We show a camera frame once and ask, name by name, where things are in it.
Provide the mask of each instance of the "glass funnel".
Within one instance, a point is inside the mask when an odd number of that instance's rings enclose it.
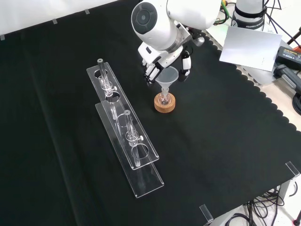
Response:
[[[171,96],[169,95],[169,87],[179,77],[179,72],[174,67],[168,67],[161,71],[160,75],[156,78],[156,82],[162,87],[162,93],[158,97],[158,102],[162,105],[171,103]]]

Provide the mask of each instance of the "clear acrylic stand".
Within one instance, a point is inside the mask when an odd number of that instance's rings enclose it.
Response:
[[[159,156],[108,63],[87,69],[101,100],[97,111],[135,196],[141,197],[164,185],[153,162]]]

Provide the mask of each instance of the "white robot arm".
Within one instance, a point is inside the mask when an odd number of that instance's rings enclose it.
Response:
[[[132,26],[143,41],[138,51],[143,58],[145,78],[154,82],[163,68],[182,57],[182,74],[191,68],[189,52],[183,44],[194,39],[200,46],[204,39],[192,37],[190,28],[206,29],[216,20],[220,0],[144,0],[132,12]]]

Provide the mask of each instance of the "test tube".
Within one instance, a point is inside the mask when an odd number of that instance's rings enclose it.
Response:
[[[131,117],[131,111],[130,110],[125,110],[124,111],[124,116],[126,118],[126,123],[127,123],[128,137],[130,139],[132,139],[133,137],[135,137],[137,132],[136,132],[136,129],[134,128],[134,125],[133,125],[133,120],[132,120],[132,117]]]
[[[106,97],[111,97],[113,95],[112,83],[108,80],[107,72],[104,68],[103,59],[98,59],[97,63],[98,63],[98,67],[99,67],[99,71],[100,71],[100,75],[101,75],[100,83],[101,83],[102,89],[104,90]]]

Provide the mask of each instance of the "table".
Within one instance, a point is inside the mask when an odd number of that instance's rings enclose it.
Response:
[[[160,88],[143,80],[141,41],[125,20],[136,3],[59,18],[0,43],[1,224],[203,225],[199,206],[216,218],[292,178],[286,162],[301,169],[301,134],[233,65],[219,62],[209,41],[194,49],[189,79],[170,88],[177,108],[154,110]],[[140,199],[95,109],[86,69],[98,58],[110,63],[160,155],[165,186]]]

